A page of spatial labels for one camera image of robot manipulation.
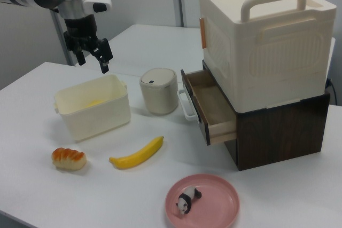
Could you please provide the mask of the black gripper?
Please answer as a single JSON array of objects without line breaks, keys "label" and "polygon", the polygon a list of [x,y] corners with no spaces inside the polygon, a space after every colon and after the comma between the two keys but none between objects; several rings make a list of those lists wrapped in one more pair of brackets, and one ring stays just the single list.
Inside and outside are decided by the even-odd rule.
[{"label": "black gripper", "polygon": [[109,62],[113,54],[106,38],[97,37],[97,25],[93,14],[80,19],[65,19],[67,30],[64,39],[69,51],[75,52],[80,66],[86,63],[82,50],[93,51],[92,55],[98,60],[103,74],[109,71]]}]

